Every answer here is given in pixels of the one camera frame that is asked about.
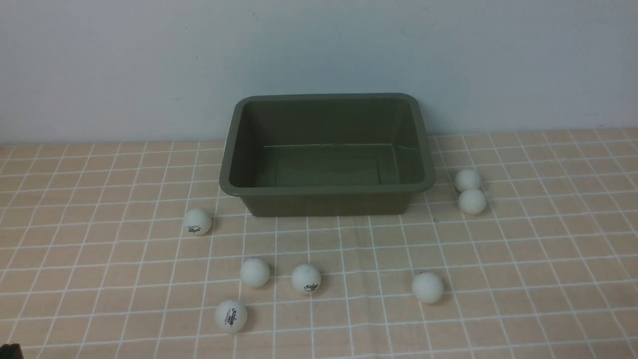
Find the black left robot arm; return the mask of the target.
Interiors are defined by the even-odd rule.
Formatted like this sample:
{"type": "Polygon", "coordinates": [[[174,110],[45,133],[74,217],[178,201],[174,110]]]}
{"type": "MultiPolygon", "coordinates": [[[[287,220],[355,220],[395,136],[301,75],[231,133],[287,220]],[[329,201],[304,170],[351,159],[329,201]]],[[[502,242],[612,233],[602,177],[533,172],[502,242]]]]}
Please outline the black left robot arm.
{"type": "Polygon", "coordinates": [[[21,346],[18,343],[2,345],[0,359],[24,359],[21,346]]]}

